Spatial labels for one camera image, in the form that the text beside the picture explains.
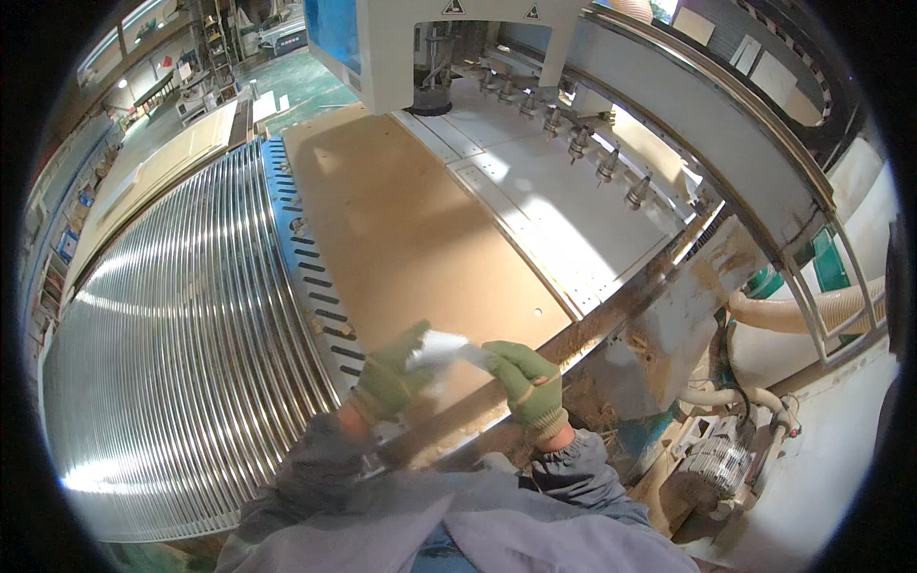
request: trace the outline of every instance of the green floor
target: green floor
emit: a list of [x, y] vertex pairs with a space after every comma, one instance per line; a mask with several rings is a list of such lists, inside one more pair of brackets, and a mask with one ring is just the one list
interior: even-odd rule
[[357, 101], [357, 96], [316, 60], [307, 47], [273, 60], [254, 57], [243, 61], [237, 68], [237, 78], [243, 85], [258, 80], [259, 93], [273, 91], [277, 101], [284, 94], [289, 98], [289, 109], [265, 120], [272, 136], [286, 127]]

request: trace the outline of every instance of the cable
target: cable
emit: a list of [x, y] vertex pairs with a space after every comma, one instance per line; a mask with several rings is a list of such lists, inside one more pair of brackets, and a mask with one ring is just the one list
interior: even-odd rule
[[741, 386], [736, 384], [735, 389], [738, 390], [740, 394], [742, 394], [742, 400], [745, 402], [745, 405], [746, 405], [746, 417], [743, 418], [742, 422], [739, 422], [739, 427], [744, 428], [745, 425], [748, 424], [748, 420], [751, 419], [751, 402], [748, 401], [748, 394], [746, 394], [745, 391], [742, 390]]
[[[797, 398], [794, 394], [787, 394], [787, 396], [796, 401], [796, 413], [799, 413], [799, 409], [802, 406], [800, 399]], [[790, 411], [790, 408], [787, 408], [787, 413], [793, 417], [793, 422], [796, 423], [796, 425], [798, 426], [795, 430], [792, 430], [791, 432], [789, 432], [788, 436], [796, 437], [797, 435], [802, 433], [802, 422], [800, 422], [800, 418], [796, 413], [792, 413]]]

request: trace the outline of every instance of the white pipe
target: white pipe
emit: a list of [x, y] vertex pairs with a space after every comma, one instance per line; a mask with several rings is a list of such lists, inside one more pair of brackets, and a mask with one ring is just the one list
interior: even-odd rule
[[[870, 281], [867, 288], [869, 297], [875, 300], [885, 291], [885, 277]], [[815, 305], [828, 331], [843, 325], [854, 313], [863, 308], [863, 293], [859, 285], [839, 291], [822, 292], [815, 295], [814, 298]], [[807, 334], [809, 332], [795, 299], [755, 300], [746, 298], [744, 294], [736, 291], [729, 297], [728, 306], [733, 318], [746, 325], [787, 334]], [[884, 299], [876, 305], [876, 316], [878, 320], [885, 317]], [[869, 323], [869, 317], [863, 313], [841, 334], [866, 332], [869, 329]]]
[[[764, 406], [770, 410], [777, 416], [780, 425], [786, 426], [789, 429], [790, 415], [783, 406], [783, 402], [780, 401], [780, 398], [763, 388], [743, 388], [742, 390], [744, 390], [746, 396], [748, 396], [749, 402]], [[679, 399], [683, 402], [698, 406], [722, 406], [743, 401], [742, 394], [738, 390], [704, 391], [694, 390], [687, 386], [679, 394]]]
[[[790, 404], [789, 414], [795, 418], [798, 411], [799, 400], [793, 400]], [[770, 440], [770, 446], [768, 446], [768, 450], [764, 453], [764, 461], [758, 465], [755, 476], [750, 481], [746, 482], [751, 483], [751, 492], [755, 497], [760, 496], [761, 491], [763, 491], [764, 487], [768, 484], [768, 476], [774, 467], [774, 460], [777, 459], [780, 447], [783, 446], [783, 440], [789, 430], [790, 428], [783, 424], [779, 425], [777, 429], [774, 430], [774, 436]]]

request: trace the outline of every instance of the warning label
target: warning label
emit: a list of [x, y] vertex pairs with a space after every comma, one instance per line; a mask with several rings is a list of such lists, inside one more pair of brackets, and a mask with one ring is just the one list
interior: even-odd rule
[[449, 0], [449, 3], [446, 4], [446, 9], [443, 10], [443, 15], [445, 16], [460, 16], [465, 14], [465, 8], [462, 7], [459, 0]]

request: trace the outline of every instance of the shelving unit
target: shelving unit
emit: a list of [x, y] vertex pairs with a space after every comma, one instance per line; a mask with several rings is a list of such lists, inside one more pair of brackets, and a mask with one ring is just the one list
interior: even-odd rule
[[220, 17], [219, 6], [213, 2], [210, 10], [204, 9], [203, 0], [198, 0], [201, 16], [204, 17], [204, 40], [207, 47], [207, 58], [216, 83], [217, 100], [219, 103], [232, 99], [238, 95], [236, 90], [236, 75], [232, 69], [230, 52], [226, 49], [226, 32], [223, 29], [223, 20]]

